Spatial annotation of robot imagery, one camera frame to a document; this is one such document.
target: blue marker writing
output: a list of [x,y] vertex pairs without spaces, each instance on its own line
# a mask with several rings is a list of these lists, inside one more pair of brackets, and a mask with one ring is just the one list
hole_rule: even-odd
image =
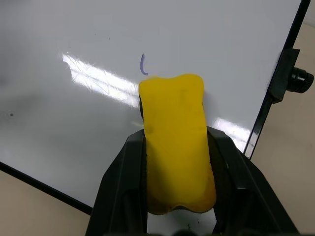
[[144,54],[142,54],[141,61],[140,61],[140,70],[141,70],[141,73],[142,73],[142,74],[148,75],[148,73],[144,72],[144,70],[143,70],[143,61],[144,61],[144,58],[146,58],[146,56],[145,56]]

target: black frame edge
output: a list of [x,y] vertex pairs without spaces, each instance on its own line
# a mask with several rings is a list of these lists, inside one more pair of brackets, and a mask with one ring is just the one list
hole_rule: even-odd
[[50,196],[52,196],[54,198],[57,198],[58,200],[66,203],[66,204],[68,204],[68,205],[88,214],[88,215],[90,215],[92,212],[92,207],[90,207],[90,206],[88,206],[88,205],[58,191],[57,189],[54,189],[54,188],[48,186],[47,184],[44,184],[44,183],[42,183],[42,182],[40,182],[40,181],[38,181],[32,177],[20,172],[20,171],[2,163],[2,162],[0,162],[0,170],[15,177],[15,178],[17,178],[17,179],[19,179],[19,180],[21,180],[21,181],[23,181],[23,182],[25,182],[25,183],[27,183],[27,184],[29,184],[29,185],[31,185],[31,186],[33,186],[33,187],[35,187],[35,188],[37,188],[37,189],[39,189],[39,190],[41,190],[41,191],[43,191],[44,193],[49,194]]
[[[298,35],[300,28],[301,28],[301,25],[303,23],[304,17],[306,15],[307,9],[310,5],[310,2],[311,2],[311,0],[301,0],[301,3],[300,3],[299,8],[297,10],[297,13],[294,17],[291,29],[290,29],[289,34],[288,34],[286,41],[284,43],[283,50],[288,49],[288,48],[293,48],[295,40],[297,38],[297,35]],[[253,129],[251,131],[250,138],[248,139],[246,146],[245,146],[245,149],[244,149],[244,152],[243,152],[248,159],[252,158],[252,154],[255,151],[255,148],[256,148],[258,139],[260,137],[262,128],[265,124],[265,121],[267,119],[270,107],[272,105],[273,100],[269,94],[269,88],[271,85],[271,81],[272,81],[272,79],[270,80],[269,87],[267,89],[266,95],[265,95],[264,100],[262,102],[262,105],[260,107],[257,119],[256,119],[254,126],[253,126]]]

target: black knob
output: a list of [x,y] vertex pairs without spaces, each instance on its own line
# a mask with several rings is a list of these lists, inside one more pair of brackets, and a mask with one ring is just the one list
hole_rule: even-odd
[[305,70],[294,68],[292,75],[288,80],[286,90],[290,92],[306,92],[312,85],[314,76]]

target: white whiteboard surface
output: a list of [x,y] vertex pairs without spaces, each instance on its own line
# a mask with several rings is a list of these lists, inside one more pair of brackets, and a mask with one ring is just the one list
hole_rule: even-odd
[[[300,4],[5,2],[0,3],[0,161],[89,206],[128,135],[142,128],[143,54],[149,75],[201,76],[208,125],[244,150]],[[148,229],[169,235],[189,224],[202,234],[211,230],[213,217],[212,211],[150,216]]]

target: yellow eraser pad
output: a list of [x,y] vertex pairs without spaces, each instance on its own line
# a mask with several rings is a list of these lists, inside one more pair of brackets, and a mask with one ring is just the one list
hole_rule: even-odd
[[152,77],[139,85],[147,145],[148,212],[206,212],[216,202],[202,78]]

